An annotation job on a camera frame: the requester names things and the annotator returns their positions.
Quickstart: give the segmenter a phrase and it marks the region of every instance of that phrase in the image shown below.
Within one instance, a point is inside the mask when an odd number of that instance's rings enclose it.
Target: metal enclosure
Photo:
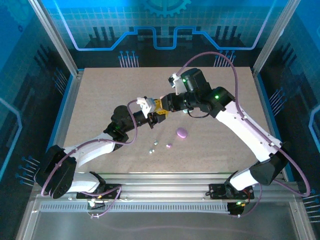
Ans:
[[[0,58],[1,215],[15,216],[1,217],[5,239],[319,237],[317,1],[29,0],[0,6],[8,26],[0,32],[10,34],[2,36],[7,51]],[[100,219],[90,219],[88,201],[74,194],[58,200],[39,195],[25,159],[41,159],[47,147],[65,141],[82,69],[176,67],[204,51],[252,68],[269,130],[293,139],[292,154],[310,180],[311,198],[271,184],[252,215],[234,219],[227,215],[228,201],[205,197],[208,184],[223,183],[230,173],[211,172],[104,174],[124,191],[118,208]],[[193,64],[226,67],[214,57]],[[278,179],[304,190],[289,165]]]

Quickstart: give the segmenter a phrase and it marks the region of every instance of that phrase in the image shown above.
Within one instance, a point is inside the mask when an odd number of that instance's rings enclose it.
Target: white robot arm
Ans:
[[[127,144],[128,131],[148,123],[151,128],[167,118],[169,112],[200,108],[208,116],[216,118],[231,129],[254,153],[257,163],[244,171],[235,172],[225,182],[226,195],[232,198],[239,191],[256,183],[269,185],[287,164],[287,160],[274,148],[282,149],[280,140],[263,130],[241,108],[244,118],[268,136],[269,142],[257,133],[238,112],[235,98],[223,87],[211,89],[202,72],[197,68],[187,70],[181,75],[179,93],[170,93],[161,99],[138,98],[136,103],[141,111],[134,114],[126,106],[118,106],[111,117],[111,123],[99,136],[88,142],[66,147],[51,147],[41,161],[35,174],[35,181],[44,187],[53,198],[66,192],[93,193],[102,189],[103,182],[95,173],[75,172],[88,161],[119,149]],[[177,84],[177,78],[169,79]]]

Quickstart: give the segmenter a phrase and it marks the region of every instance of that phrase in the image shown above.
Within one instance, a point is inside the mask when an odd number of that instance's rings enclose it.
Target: cardboard work surface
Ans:
[[[230,67],[199,67],[211,88],[226,88],[235,94],[235,78]],[[86,68],[73,109],[64,146],[92,139],[107,128],[114,109],[137,97],[158,99],[174,92],[168,77],[178,67]],[[265,115],[249,67],[236,67],[241,107],[266,131]],[[131,105],[132,112],[140,110]],[[195,110],[194,116],[203,112]],[[183,127],[188,137],[182,139],[176,130]],[[134,131],[128,133],[129,141]],[[109,154],[91,160],[78,172],[97,173],[231,173],[250,167],[257,161],[251,150],[224,124],[211,116],[191,118],[181,112],[170,112],[168,118],[150,129],[138,128],[136,141]]]

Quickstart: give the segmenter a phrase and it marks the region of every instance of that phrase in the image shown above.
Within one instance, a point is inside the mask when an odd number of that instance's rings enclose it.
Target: small purple object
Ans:
[[[187,136],[188,136],[188,132],[187,130],[185,130],[184,128],[182,127],[179,127],[177,130],[176,130],[176,134],[182,138],[182,139],[185,139]]]

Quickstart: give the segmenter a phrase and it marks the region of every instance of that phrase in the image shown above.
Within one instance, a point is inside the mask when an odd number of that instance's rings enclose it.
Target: purple cable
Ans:
[[[218,55],[222,58],[224,58],[229,64],[230,67],[232,68],[233,74],[234,74],[234,80],[235,80],[235,106],[236,109],[238,110],[242,120],[244,120],[250,127],[252,127],[261,137],[263,137],[263,139],[265,139],[270,145],[272,145],[272,141],[266,136],[264,135],[252,122],[250,122],[247,118],[245,118],[245,115],[243,114],[243,112],[240,109],[240,105],[239,105],[239,88],[238,88],[238,75],[237,75],[237,71],[235,66],[233,65],[233,63],[229,60],[229,58],[227,58],[225,55],[219,53],[219,52],[215,52],[215,51],[205,51],[202,53],[199,53],[195,56],[193,56],[192,58],[190,58],[189,61],[187,61],[183,67],[176,73],[177,76],[181,75],[181,72],[186,68],[186,66],[188,66],[193,60],[195,60],[198,57],[201,57],[203,55]],[[276,145],[273,145],[273,147],[279,151],[280,153],[282,153],[282,155],[284,155],[288,161],[295,167],[295,169],[299,172],[299,174],[301,175],[304,184],[305,184],[305,188],[306,188],[306,193],[301,193],[298,192],[294,189],[292,189],[291,187],[279,182],[278,180],[274,180],[277,184],[281,185],[281,186],[285,186],[286,189],[290,190],[291,192],[301,196],[301,197],[308,197],[310,195],[311,192],[311,188],[308,182],[307,177],[305,176],[305,174],[303,173],[303,171],[301,170],[301,168],[296,164],[296,162],[287,154],[285,153],[285,151],[283,151],[281,148],[279,148]]]
[[[86,195],[89,195],[91,197],[99,197],[99,196],[104,196],[106,194],[109,194],[109,193],[112,193],[113,191],[119,189],[121,186],[116,186],[108,191],[105,191],[105,192],[102,192],[102,193],[90,193],[90,192],[86,192],[86,191],[82,191],[81,193],[82,194],[86,194]]]
[[[120,193],[121,193],[122,188],[121,188],[121,186],[117,186],[117,187],[114,187],[113,189],[105,192],[105,194],[109,194],[109,193],[111,193],[112,191],[114,191],[114,190],[116,190],[116,189],[119,189],[119,192],[116,194],[115,199],[112,201],[112,203],[110,204],[110,206],[109,206],[103,213],[97,214],[97,215],[93,215],[93,214],[90,215],[90,214],[88,213],[92,218],[99,218],[99,217],[105,215],[107,212],[109,212],[109,211],[111,210],[111,208],[113,207],[113,205],[115,205],[116,200],[117,200],[118,197],[120,196]]]
[[[82,144],[80,144],[79,146],[77,146],[75,149],[73,149],[72,151],[70,151],[67,155],[65,155],[56,165],[55,167],[52,169],[52,171],[50,172],[48,178],[45,180],[43,186],[42,186],[42,189],[41,189],[41,195],[44,197],[44,196],[47,196],[48,194],[45,194],[45,189],[47,188],[48,186],[48,183],[50,182],[51,178],[53,177],[53,175],[55,174],[55,172],[58,170],[58,168],[61,166],[61,164],[63,163],[64,160],[66,160],[70,155],[74,154],[76,151],[78,151],[79,149],[81,149],[82,147],[88,145],[88,144],[92,144],[92,143],[95,143],[95,142],[108,142],[108,143],[114,143],[114,144],[120,144],[120,145],[130,145],[132,144],[136,139],[137,139],[137,135],[138,135],[138,127],[137,127],[137,122],[135,120],[135,117],[133,115],[133,113],[131,112],[130,110],[130,105],[133,104],[133,103],[136,103],[137,100],[132,100],[130,101],[128,104],[127,104],[127,109],[128,109],[128,112],[130,114],[130,117],[132,118],[132,121],[133,121],[133,126],[134,126],[134,129],[135,129],[135,133],[134,133],[134,137],[133,137],[133,140],[130,141],[130,142],[120,142],[120,141],[113,141],[113,140],[110,140],[110,139],[104,139],[104,138],[101,138],[101,139],[93,139],[93,140],[89,140],[89,141],[86,141]]]

